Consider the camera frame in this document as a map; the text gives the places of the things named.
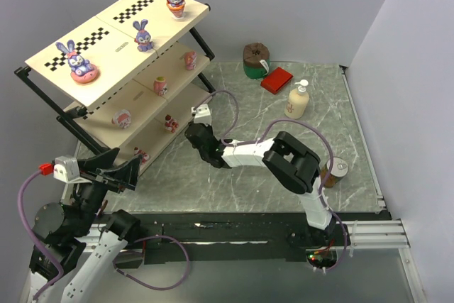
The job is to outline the red white fish toy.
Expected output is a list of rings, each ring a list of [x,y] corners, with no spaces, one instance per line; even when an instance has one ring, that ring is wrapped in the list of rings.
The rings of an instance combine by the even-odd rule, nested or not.
[[[141,165],[146,164],[150,159],[150,156],[145,151],[141,150],[138,147],[134,147],[133,154],[141,156]]]

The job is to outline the strawberry cake toy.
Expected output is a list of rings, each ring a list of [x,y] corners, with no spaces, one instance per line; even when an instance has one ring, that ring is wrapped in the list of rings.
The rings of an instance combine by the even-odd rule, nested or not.
[[[164,127],[166,131],[170,133],[175,133],[176,130],[179,128],[179,123],[171,115],[167,114],[165,116]]]

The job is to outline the pink white small toy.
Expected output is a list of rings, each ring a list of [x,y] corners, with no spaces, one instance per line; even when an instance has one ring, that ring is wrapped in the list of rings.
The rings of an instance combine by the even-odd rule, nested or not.
[[[121,109],[117,111],[112,119],[111,123],[122,129],[127,129],[131,125],[131,113],[127,109]]]

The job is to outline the pink roll cake toy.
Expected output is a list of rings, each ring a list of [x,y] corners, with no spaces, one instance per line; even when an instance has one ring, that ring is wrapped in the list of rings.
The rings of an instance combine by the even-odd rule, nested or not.
[[[167,93],[167,80],[165,77],[156,77],[153,82],[153,91],[163,97]]]

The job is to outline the pink piglet toy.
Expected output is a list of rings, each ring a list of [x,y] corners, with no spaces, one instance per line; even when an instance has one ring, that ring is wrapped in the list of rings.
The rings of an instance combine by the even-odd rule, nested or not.
[[[189,51],[184,54],[184,65],[186,70],[194,70],[196,67],[197,53]]]

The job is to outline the purple sitting bunny toy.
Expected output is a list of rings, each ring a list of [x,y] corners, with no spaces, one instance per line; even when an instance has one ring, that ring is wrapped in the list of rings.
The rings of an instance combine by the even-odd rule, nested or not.
[[[133,27],[138,31],[134,41],[138,44],[138,50],[141,52],[153,49],[152,36],[145,29],[147,24],[148,19],[133,22]]]

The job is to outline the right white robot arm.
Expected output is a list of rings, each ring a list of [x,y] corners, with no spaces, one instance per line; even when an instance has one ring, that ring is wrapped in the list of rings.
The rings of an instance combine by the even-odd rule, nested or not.
[[[191,123],[184,135],[201,159],[215,168],[266,167],[285,189],[298,196],[309,227],[325,237],[333,234],[336,219],[323,193],[320,157],[290,133],[280,131],[261,142],[231,140],[224,145],[211,126]]]

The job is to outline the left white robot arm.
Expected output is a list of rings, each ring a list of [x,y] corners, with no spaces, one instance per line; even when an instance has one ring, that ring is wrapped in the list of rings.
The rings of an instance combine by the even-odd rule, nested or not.
[[[113,148],[83,160],[58,157],[25,181],[29,185],[39,175],[53,175],[74,189],[71,204],[45,204],[32,226],[23,222],[34,243],[29,302],[86,302],[114,258],[137,239],[139,219],[118,210],[102,228],[92,254],[81,267],[77,265],[87,247],[81,239],[103,210],[106,193],[134,190],[138,183],[142,156],[115,165],[118,153]]]

